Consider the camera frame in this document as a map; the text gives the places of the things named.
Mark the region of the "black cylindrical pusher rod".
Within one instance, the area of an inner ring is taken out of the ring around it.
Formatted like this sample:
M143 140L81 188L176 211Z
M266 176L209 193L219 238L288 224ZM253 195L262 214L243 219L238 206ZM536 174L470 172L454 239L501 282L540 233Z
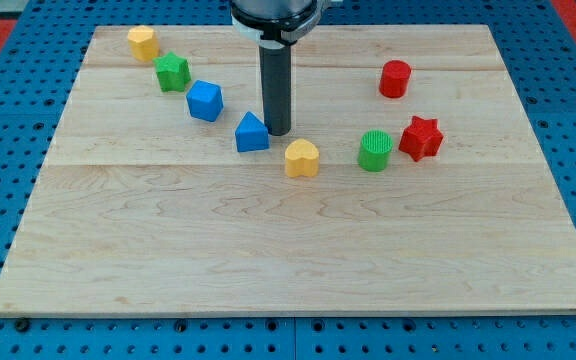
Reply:
M272 136L291 129L291 49L259 48L264 124Z

